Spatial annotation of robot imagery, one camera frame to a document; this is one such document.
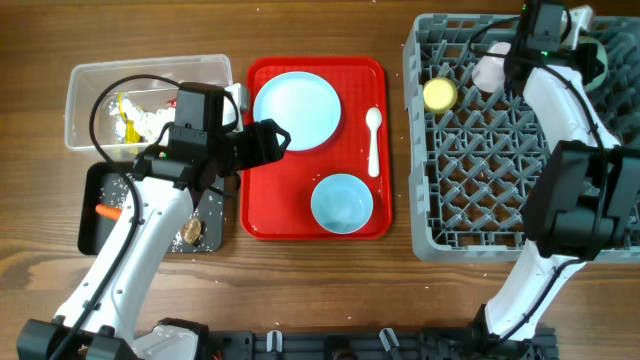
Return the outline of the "brown mushroom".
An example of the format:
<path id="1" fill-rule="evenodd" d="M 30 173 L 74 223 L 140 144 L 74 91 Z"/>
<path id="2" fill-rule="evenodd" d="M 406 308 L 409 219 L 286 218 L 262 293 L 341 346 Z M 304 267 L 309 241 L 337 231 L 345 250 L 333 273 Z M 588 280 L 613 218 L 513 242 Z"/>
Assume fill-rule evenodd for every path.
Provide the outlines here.
<path id="1" fill-rule="evenodd" d="M 184 242 L 194 244 L 199 241 L 202 232 L 201 220 L 197 217 L 189 219 L 181 228 L 180 235 Z"/>

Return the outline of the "white plastic spoon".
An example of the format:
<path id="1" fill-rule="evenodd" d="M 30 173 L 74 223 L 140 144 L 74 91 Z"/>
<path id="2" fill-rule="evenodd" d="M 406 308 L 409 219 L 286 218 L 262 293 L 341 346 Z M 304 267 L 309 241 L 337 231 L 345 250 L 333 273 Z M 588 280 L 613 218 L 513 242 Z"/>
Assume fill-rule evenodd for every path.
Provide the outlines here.
<path id="1" fill-rule="evenodd" d="M 370 132 L 368 175 L 375 178 L 380 174 L 378 130 L 382 124 L 381 111 L 377 107 L 370 108 L 366 113 L 365 121 Z"/>

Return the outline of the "orange carrot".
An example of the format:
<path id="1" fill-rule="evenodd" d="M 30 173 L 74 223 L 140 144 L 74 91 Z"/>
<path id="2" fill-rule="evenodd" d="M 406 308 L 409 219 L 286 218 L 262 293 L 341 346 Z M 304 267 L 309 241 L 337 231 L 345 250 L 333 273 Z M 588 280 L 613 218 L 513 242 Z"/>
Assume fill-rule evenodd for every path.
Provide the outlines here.
<path id="1" fill-rule="evenodd" d="M 122 210 L 120 208 L 111 207 L 104 204 L 97 204 L 95 206 L 95 211 L 98 215 L 112 221 L 118 221 L 122 213 Z"/>

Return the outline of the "light blue plate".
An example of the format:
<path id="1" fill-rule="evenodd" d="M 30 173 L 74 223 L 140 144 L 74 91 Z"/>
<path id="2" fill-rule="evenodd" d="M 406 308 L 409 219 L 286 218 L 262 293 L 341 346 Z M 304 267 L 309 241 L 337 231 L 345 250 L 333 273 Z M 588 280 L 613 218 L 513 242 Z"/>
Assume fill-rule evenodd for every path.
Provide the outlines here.
<path id="1" fill-rule="evenodd" d="M 289 151 L 307 151 L 326 141 L 337 130 L 342 115 L 339 96 L 324 78 L 292 71 L 268 80 L 253 104 L 255 121 L 272 119 L 287 131 Z"/>

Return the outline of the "pink plastic cup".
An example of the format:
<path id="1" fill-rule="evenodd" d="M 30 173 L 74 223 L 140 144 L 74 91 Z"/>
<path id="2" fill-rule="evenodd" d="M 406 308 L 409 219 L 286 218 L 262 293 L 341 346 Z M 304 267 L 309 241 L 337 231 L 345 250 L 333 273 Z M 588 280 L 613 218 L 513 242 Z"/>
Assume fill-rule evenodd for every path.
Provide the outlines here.
<path id="1" fill-rule="evenodd" d="M 496 92 L 505 82 L 504 59 L 482 56 L 474 68 L 472 81 L 483 92 Z"/>

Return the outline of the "yellow plastic cup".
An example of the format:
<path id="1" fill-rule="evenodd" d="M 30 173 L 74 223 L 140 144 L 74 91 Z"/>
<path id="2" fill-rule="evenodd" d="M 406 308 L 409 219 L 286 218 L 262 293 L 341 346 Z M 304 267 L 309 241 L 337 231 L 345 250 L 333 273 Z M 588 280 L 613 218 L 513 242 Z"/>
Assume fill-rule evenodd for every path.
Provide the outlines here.
<path id="1" fill-rule="evenodd" d="M 436 77 L 423 86 L 423 101 L 426 111 L 443 114 L 451 110 L 457 100 L 456 85 L 448 78 Z"/>

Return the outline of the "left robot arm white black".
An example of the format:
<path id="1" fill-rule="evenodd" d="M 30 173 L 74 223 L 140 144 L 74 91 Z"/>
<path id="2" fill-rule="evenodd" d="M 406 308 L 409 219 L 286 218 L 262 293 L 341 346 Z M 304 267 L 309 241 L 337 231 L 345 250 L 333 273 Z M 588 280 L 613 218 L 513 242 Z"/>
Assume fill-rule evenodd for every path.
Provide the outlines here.
<path id="1" fill-rule="evenodd" d="M 174 236 L 218 178 L 279 161 L 290 134 L 266 119 L 238 131 L 223 122 L 226 89 L 176 86 L 173 121 L 129 170 L 105 160 L 129 195 L 94 264 L 49 322 L 29 320 L 17 340 L 21 359 L 202 359 L 207 326 L 165 319 L 135 335 L 150 284 Z"/>

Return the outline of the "light blue bowl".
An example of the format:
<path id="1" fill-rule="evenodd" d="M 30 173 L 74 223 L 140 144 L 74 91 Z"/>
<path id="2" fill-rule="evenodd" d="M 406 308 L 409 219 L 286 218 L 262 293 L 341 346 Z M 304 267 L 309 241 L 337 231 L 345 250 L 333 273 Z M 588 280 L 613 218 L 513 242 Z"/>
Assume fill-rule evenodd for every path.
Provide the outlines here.
<path id="1" fill-rule="evenodd" d="M 310 208 L 316 223 L 337 234 L 353 234 L 370 220 L 374 199 L 358 177 L 339 173 L 322 179 L 311 194 Z"/>

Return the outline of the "green bowl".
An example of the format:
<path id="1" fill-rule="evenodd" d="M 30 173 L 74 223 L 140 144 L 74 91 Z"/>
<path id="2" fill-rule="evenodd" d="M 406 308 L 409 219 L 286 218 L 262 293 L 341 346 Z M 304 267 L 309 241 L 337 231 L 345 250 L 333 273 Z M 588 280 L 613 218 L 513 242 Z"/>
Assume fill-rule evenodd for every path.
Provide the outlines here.
<path id="1" fill-rule="evenodd" d="M 584 89 L 587 92 L 591 92 L 596 88 L 600 87 L 603 84 L 604 80 L 606 79 L 609 71 L 609 61 L 608 61 L 608 55 L 606 53 L 604 45 L 600 41 L 598 41 L 593 37 L 582 36 L 579 38 L 579 44 L 583 44 L 583 43 L 595 43 L 598 45 L 598 59 L 600 60 L 600 75 L 596 77 L 591 83 L 586 85 L 583 84 Z"/>

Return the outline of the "white rice pile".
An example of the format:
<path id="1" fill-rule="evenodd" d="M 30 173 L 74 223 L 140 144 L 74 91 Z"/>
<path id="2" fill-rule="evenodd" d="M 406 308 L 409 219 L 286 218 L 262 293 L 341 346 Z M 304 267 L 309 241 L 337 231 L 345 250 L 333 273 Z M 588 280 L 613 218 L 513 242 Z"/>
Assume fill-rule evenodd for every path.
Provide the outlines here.
<path id="1" fill-rule="evenodd" d="M 98 185 L 97 203 L 111 207 L 123 208 L 129 190 L 121 177 L 108 173 L 102 177 Z M 224 199 L 210 190 L 206 190 L 191 217 L 197 217 L 202 223 L 199 241 L 194 244 L 184 242 L 180 234 L 176 234 L 168 253 L 216 252 L 222 246 L 224 228 Z"/>

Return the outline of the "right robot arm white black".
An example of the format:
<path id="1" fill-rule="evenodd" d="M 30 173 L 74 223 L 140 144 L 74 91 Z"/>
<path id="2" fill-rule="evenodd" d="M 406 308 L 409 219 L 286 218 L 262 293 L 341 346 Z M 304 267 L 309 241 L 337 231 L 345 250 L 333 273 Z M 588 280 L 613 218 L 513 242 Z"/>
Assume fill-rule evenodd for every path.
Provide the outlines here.
<path id="1" fill-rule="evenodd" d="M 583 37 L 590 7 L 527 1 L 507 50 L 479 52 L 478 77 L 497 66 L 534 112 L 551 152 L 523 211 L 525 245 L 499 292 L 470 324 L 465 354 L 521 357 L 572 275 L 624 235 L 639 191 L 639 152 L 622 145 L 587 92 L 608 72 L 606 52 Z"/>

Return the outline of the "white napkin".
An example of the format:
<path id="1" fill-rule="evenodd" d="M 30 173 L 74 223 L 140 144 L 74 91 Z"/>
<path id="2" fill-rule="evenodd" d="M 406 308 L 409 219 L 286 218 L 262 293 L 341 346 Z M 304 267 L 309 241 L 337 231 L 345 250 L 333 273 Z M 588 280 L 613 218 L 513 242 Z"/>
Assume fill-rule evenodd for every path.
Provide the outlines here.
<path id="1" fill-rule="evenodd" d="M 119 102 L 119 109 L 124 111 L 126 118 L 133 122 L 134 130 L 147 142 L 155 142 L 164 125 L 174 121 L 176 113 L 174 106 L 147 112 L 127 98 Z"/>

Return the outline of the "yellow foil wrapper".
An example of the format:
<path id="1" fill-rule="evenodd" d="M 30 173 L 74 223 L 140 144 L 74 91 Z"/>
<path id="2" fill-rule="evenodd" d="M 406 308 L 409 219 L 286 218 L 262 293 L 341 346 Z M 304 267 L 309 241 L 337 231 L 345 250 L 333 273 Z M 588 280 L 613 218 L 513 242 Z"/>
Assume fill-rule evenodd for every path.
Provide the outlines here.
<path id="1" fill-rule="evenodd" d="M 118 130 L 118 135 L 122 143 L 133 144 L 138 143 L 141 139 L 139 133 L 135 130 L 135 122 L 129 118 L 127 109 L 132 107 L 131 101 L 125 93 L 118 93 L 116 100 L 117 115 L 120 118 L 123 128 Z"/>

